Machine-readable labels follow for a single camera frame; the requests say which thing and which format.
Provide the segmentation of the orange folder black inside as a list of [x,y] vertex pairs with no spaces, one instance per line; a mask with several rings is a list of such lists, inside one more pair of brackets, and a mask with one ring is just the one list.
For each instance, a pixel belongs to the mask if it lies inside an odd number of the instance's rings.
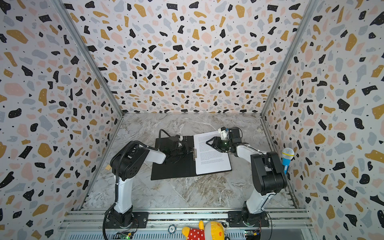
[[[155,141],[155,147],[162,151],[162,137]],[[193,136],[184,136],[182,141],[194,146]],[[184,156],[166,156],[162,164],[154,163],[152,166],[151,180],[165,180],[175,178],[196,177],[195,149],[193,154]]]

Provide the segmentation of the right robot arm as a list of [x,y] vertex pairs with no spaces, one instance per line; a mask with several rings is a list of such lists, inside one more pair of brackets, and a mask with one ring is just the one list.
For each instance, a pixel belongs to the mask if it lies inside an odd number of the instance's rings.
[[220,153],[231,153],[251,164],[254,191],[242,207],[238,218],[246,226],[263,224],[268,215],[264,208],[272,196],[287,187],[287,178],[282,161],[276,152],[265,152],[243,142],[243,132],[238,127],[218,130],[219,136],[206,141],[206,144]]

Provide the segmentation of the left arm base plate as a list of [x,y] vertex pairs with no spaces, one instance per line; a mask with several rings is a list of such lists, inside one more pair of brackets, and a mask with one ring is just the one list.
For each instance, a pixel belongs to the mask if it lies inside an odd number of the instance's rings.
[[121,217],[119,214],[109,213],[104,223],[105,229],[145,229],[148,223],[148,212],[129,212]]

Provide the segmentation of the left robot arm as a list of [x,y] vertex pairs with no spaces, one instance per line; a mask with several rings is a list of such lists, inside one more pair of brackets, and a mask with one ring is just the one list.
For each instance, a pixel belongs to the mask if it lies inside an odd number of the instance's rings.
[[144,162],[151,162],[151,180],[187,178],[196,175],[194,138],[171,136],[155,140],[151,147],[140,141],[130,141],[110,161],[115,175],[115,199],[106,211],[103,222],[106,228],[144,228],[139,219],[145,214],[134,214],[132,204],[133,179]]

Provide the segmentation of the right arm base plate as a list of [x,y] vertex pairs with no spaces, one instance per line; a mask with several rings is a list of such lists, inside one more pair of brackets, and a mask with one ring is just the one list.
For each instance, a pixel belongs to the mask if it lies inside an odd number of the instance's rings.
[[250,214],[247,211],[229,211],[227,222],[231,228],[269,227],[269,217],[266,212]]

